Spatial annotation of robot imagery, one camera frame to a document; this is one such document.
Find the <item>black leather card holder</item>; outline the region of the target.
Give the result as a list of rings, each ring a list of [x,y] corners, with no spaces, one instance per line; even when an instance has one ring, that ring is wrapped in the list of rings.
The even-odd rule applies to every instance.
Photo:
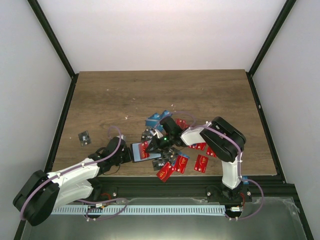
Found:
[[[148,153],[148,152],[146,152],[146,149],[149,146],[150,142],[151,142],[151,140],[147,140],[147,141],[143,141],[143,142],[132,143],[130,145],[133,163],[154,160],[154,159],[161,158],[163,156],[161,153]]]

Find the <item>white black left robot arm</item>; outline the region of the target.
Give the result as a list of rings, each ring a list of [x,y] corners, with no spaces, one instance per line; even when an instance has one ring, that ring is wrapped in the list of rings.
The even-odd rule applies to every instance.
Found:
[[[31,226],[43,223],[53,210],[78,200],[97,202],[102,187],[97,177],[113,166],[131,161],[124,135],[113,137],[80,163],[62,170],[35,171],[13,200],[22,220]]]

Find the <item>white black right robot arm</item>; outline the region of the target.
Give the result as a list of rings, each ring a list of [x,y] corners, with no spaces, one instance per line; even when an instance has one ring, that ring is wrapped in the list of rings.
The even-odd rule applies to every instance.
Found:
[[[183,129],[172,117],[164,117],[160,122],[166,135],[153,136],[146,152],[162,153],[170,147],[189,147],[206,143],[222,163],[221,194],[229,202],[240,196],[242,189],[241,163],[246,143],[245,136],[218,116],[204,125]]]

